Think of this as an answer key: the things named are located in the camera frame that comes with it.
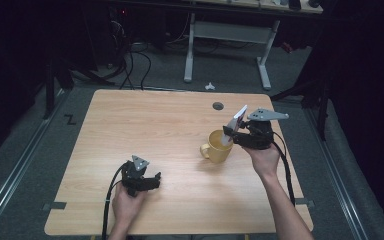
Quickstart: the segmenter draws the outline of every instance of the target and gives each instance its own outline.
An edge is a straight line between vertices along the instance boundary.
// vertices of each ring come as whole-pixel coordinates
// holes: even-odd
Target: forearm
[[[114,224],[108,240],[125,240],[127,237],[128,227],[123,224]]]
[[[261,177],[273,212],[279,239],[313,239],[313,236],[283,190],[277,176]]]

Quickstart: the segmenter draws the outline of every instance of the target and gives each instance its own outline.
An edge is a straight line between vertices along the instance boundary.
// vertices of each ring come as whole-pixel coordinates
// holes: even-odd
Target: mug handle
[[[208,155],[208,149],[210,148],[210,145],[208,143],[201,145],[200,150],[201,150],[201,155],[204,158],[210,158]]]

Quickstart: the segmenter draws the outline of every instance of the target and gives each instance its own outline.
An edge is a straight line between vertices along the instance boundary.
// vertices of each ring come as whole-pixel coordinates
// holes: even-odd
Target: wrist
[[[276,174],[260,175],[260,179],[263,182],[263,185],[265,188],[280,184],[279,178],[277,177]]]
[[[109,240],[124,240],[126,239],[127,232],[129,230],[130,224],[125,224],[123,222],[115,223],[111,229]]]

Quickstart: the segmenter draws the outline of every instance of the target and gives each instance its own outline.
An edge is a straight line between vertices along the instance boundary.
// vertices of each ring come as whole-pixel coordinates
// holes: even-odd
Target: white object on floor
[[[207,89],[207,90],[214,90],[214,89],[216,89],[216,87],[214,87],[213,84],[211,84],[211,82],[209,82],[208,85],[205,86],[205,89]]]

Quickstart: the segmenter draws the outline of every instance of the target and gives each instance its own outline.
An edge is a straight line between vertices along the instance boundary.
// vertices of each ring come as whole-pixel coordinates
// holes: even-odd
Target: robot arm
[[[289,115],[263,108],[248,115],[248,122],[242,121],[239,128],[247,128],[249,134],[236,132],[232,128],[223,126],[225,135],[232,137],[233,143],[253,149],[267,149],[274,141],[270,120],[288,119]]]

